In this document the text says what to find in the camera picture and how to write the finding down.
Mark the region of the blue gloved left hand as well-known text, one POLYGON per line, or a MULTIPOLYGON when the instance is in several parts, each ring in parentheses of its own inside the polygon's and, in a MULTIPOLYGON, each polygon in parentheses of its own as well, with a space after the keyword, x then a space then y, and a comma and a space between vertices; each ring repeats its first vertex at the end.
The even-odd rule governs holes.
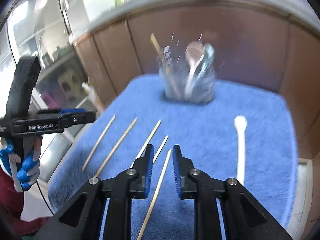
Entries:
POLYGON ((40 175, 41 146, 42 137, 34 137, 31 149, 22 159, 15 153, 12 140, 1 137, 1 168, 13 179, 16 192, 28 191, 37 182, 40 175))

